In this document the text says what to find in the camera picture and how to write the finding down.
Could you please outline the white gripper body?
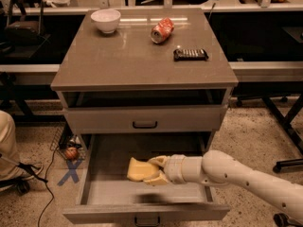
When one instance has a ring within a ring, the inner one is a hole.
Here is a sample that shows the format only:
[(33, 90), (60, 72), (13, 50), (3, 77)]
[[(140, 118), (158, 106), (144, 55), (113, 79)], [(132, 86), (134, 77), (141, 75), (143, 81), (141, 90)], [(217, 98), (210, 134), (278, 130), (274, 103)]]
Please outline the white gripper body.
[(164, 172), (167, 178), (174, 184), (185, 184), (182, 166), (186, 159), (185, 155), (174, 154), (168, 158), (164, 166)]

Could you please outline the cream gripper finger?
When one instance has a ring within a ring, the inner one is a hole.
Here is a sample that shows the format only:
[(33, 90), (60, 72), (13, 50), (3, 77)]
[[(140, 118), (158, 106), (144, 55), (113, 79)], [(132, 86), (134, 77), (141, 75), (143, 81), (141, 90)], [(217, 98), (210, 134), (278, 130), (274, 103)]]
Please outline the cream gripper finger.
[(169, 183), (168, 178), (162, 170), (157, 171), (152, 174), (150, 177), (147, 177), (143, 180), (147, 185), (157, 186), (157, 185), (166, 185)]
[(156, 157), (150, 158), (148, 160), (148, 162), (150, 164), (164, 168), (168, 159), (169, 159), (169, 156), (161, 155), (161, 156), (156, 156)]

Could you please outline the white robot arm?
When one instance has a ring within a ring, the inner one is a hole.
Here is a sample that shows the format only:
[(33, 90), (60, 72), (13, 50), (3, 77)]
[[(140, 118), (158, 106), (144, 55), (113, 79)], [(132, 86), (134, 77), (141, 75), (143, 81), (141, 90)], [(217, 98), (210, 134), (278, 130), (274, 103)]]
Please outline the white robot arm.
[(148, 161), (151, 168), (145, 183), (200, 183), (240, 186), (277, 209), (303, 223), (303, 186), (254, 170), (232, 156), (210, 150), (204, 156), (158, 156)]

